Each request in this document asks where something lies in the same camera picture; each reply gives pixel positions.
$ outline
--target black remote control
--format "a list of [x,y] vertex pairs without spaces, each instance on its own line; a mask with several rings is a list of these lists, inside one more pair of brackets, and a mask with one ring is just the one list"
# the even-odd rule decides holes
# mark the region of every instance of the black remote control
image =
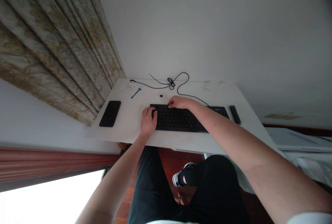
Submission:
[[234,122],[237,123],[238,125],[241,124],[241,120],[239,118],[238,112],[236,111],[235,106],[230,106],[229,109],[231,110]]

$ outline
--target leg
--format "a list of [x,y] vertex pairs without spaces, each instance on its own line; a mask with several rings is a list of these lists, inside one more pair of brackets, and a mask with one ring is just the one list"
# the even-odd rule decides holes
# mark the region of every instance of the leg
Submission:
[[198,186],[189,206],[199,223],[249,223],[235,168],[226,157],[210,156],[181,176],[189,186]]
[[140,224],[168,219],[177,208],[158,148],[145,146],[138,167],[128,223]]

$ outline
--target hand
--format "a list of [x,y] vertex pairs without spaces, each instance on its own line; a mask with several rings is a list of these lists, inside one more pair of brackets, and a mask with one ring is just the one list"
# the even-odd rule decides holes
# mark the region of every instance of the hand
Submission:
[[192,102],[196,102],[193,99],[173,96],[168,102],[168,108],[187,109]]
[[154,107],[147,107],[142,112],[141,135],[143,136],[150,137],[156,129],[157,111],[154,112],[152,119],[152,111],[154,109]]

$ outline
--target window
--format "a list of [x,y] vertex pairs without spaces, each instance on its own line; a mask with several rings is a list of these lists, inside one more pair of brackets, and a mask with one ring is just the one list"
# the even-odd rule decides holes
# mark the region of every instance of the window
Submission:
[[74,224],[104,170],[0,193],[1,224]]

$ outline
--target white sleeve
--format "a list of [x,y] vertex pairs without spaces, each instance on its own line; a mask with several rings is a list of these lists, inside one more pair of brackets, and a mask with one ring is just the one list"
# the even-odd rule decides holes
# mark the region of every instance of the white sleeve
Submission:
[[287,224],[332,224],[332,215],[326,213],[304,213],[290,218]]

